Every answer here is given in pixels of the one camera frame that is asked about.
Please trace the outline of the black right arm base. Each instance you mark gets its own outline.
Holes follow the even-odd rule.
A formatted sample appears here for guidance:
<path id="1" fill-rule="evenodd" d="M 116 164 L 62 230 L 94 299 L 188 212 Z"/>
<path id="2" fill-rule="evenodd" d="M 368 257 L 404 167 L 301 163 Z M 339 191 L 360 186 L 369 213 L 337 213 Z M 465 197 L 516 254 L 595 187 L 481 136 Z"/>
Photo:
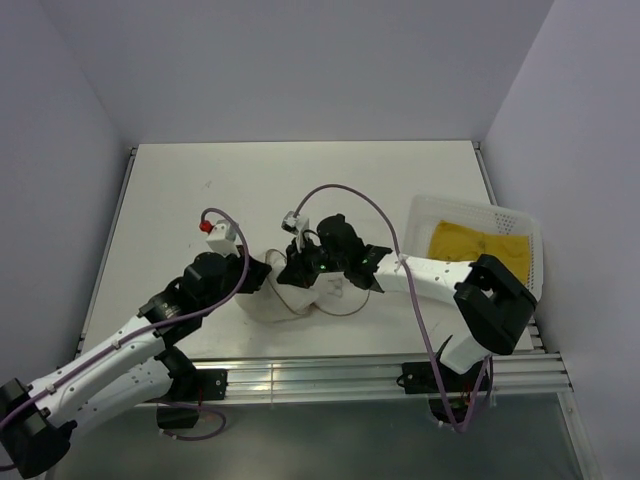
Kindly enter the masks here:
<path id="1" fill-rule="evenodd" d="M 450 402 L 453 418 L 456 422 L 462 423 L 471 404 L 471 394 L 481 371 L 482 362 L 476 362 L 464 374 L 456 373 L 440 362 L 444 347 L 448 343 L 449 340 L 446 340 L 444 345 L 437 351 L 436 363 L 447 393 L 447 399 Z M 435 397 L 428 401 L 431 414 L 438 421 L 445 424 L 450 423 L 429 361 L 403 363 L 401 365 L 401 374 L 396 378 L 396 385 L 402 388 L 407 395 L 434 394 Z"/>

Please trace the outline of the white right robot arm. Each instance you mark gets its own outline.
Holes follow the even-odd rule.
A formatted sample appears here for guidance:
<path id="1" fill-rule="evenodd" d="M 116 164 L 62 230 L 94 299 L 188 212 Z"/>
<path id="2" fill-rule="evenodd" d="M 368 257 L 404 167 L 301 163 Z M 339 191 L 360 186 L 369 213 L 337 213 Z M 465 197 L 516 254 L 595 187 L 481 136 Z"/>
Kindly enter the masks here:
<path id="1" fill-rule="evenodd" d="M 307 217 L 288 213 L 281 224 L 294 238 L 276 281 L 298 289 L 325 292 L 329 281 L 377 293 L 406 293 L 456 307 L 465 330 L 450 334 L 433 365 L 435 383 L 452 390 L 472 366 L 489 355 L 510 355 L 537 307 L 529 289 L 496 257 L 444 261 L 407 256 L 365 243 L 336 214 L 315 230 Z"/>

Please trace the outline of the yellow bra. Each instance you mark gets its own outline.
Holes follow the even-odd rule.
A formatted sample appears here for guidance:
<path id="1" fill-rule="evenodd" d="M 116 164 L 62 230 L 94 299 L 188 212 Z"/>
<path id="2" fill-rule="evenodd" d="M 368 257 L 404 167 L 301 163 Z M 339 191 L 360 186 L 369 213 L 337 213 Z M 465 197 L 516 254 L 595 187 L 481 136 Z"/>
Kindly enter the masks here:
<path id="1" fill-rule="evenodd" d="M 487 254 L 498 258 L 523 284 L 527 284 L 531 254 L 526 236 L 494 235 L 441 221 L 435 228 L 427 257 L 433 260 L 476 261 Z"/>

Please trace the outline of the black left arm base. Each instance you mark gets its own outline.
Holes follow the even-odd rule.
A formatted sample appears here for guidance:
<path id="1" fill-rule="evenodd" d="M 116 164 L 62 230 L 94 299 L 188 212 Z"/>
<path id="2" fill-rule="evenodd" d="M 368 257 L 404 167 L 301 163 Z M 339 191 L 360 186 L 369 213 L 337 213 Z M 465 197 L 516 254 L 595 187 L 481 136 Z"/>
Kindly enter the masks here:
<path id="1" fill-rule="evenodd" d="M 167 370 L 169 378 L 169 389 L 161 396 L 163 402 L 156 409 L 156 423 L 161 433 L 182 441 L 196 441 L 197 437 L 181 435 L 178 431 L 194 428 L 199 420 L 203 420 L 205 412 L 220 420 L 212 435 L 221 433 L 226 426 L 226 416 L 216 410 L 206 410 L 205 402 L 225 399 L 228 370 L 198 369 L 176 347 L 154 356 L 153 360 Z"/>

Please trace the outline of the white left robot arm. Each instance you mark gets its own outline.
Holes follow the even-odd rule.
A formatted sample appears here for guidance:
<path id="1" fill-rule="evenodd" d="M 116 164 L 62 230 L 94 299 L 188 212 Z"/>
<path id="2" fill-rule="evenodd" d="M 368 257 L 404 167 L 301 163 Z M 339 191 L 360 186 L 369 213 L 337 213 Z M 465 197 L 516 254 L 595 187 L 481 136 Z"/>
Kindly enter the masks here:
<path id="1" fill-rule="evenodd" d="M 1 387 L 1 445 L 30 479 L 55 466 L 74 437 L 139 403 L 183 399 L 195 368 L 177 343 L 237 294 L 260 290 L 269 265 L 245 254 L 203 253 L 114 334 L 54 372 Z"/>

